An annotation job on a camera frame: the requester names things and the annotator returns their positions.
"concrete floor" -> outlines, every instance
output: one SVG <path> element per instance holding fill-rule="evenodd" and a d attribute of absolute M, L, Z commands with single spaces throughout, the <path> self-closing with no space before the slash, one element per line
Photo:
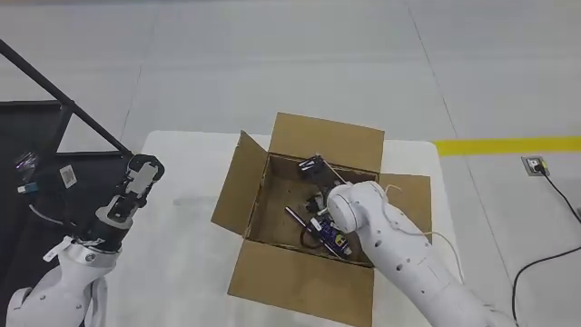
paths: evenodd
<path fill-rule="evenodd" d="M 1 0 L 0 35 L 135 150 L 153 130 L 269 134 L 277 111 L 390 139 L 579 134 L 581 0 Z M 0 100 L 49 98 L 0 60 Z M 80 122 L 63 151 L 104 150 Z M 470 287 L 581 243 L 521 154 L 442 159 Z M 543 154 L 581 202 L 579 154 Z M 519 282 L 521 325 L 578 325 L 581 253 Z"/>

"open cardboard box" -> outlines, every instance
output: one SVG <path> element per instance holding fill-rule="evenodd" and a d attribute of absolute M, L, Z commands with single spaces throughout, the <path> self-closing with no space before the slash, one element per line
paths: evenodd
<path fill-rule="evenodd" d="M 354 326 L 371 326 L 373 264 L 357 234 L 347 235 L 352 255 L 331 256 L 300 245 L 301 226 L 289 206 L 318 190 L 303 182 L 297 163 L 321 154 L 347 181 L 396 185 L 389 201 L 420 230 L 431 231 L 429 177 L 380 174 L 384 132 L 362 126 L 279 113 L 269 151 L 241 132 L 212 222 L 244 238 L 229 295 Z"/>

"white tablecloth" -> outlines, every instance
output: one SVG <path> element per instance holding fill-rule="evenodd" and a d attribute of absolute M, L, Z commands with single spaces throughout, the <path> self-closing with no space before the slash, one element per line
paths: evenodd
<path fill-rule="evenodd" d="M 117 267 L 107 276 L 107 325 L 130 326 L 341 326 L 226 294 L 241 237 L 210 222 L 238 134 L 153 132 L 144 154 L 157 156 L 165 176 L 134 217 Z M 270 137 L 253 138 L 268 149 Z M 385 141 L 383 173 L 431 177 L 432 227 L 456 245 L 436 147 Z M 457 273 L 444 241 L 434 246 Z M 415 306 L 379 272 L 375 274 L 374 326 L 429 326 Z"/>

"yellow tape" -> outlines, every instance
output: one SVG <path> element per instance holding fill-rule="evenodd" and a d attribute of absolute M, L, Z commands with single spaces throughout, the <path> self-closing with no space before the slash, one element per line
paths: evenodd
<path fill-rule="evenodd" d="M 581 136 L 467 139 L 434 142 L 440 156 L 581 152 Z"/>

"wall socket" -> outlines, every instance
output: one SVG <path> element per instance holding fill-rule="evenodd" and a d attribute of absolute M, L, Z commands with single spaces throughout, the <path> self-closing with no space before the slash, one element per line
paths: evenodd
<path fill-rule="evenodd" d="M 543 159 L 542 156 L 540 155 L 531 155 L 528 157 L 520 157 L 520 159 L 522 159 L 523 164 L 525 165 L 525 169 L 527 170 L 528 175 L 531 176 L 542 176 L 543 174 L 539 171 L 535 171 L 535 166 L 542 164 L 543 167 L 545 167 L 545 172 L 547 173 L 547 175 L 550 175 L 549 171 L 548 171 L 548 167 L 547 167 L 547 163 L 545 163 L 545 160 Z"/>

